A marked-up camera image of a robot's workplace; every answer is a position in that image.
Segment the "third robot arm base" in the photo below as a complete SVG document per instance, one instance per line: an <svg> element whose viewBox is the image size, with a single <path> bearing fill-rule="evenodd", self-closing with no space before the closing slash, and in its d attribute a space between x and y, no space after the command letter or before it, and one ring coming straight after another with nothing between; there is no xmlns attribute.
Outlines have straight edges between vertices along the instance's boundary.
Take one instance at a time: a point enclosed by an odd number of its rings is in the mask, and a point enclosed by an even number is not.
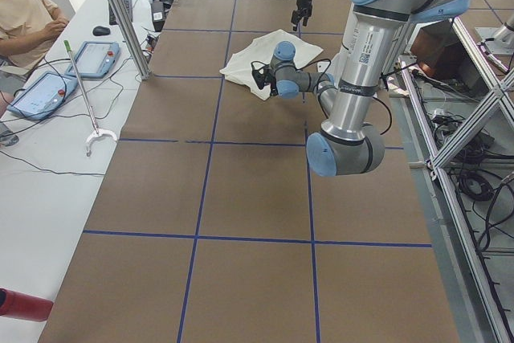
<svg viewBox="0 0 514 343"><path fill-rule="evenodd" d="M485 51L493 55L513 53L513 14L500 27L476 27Z"/></svg>

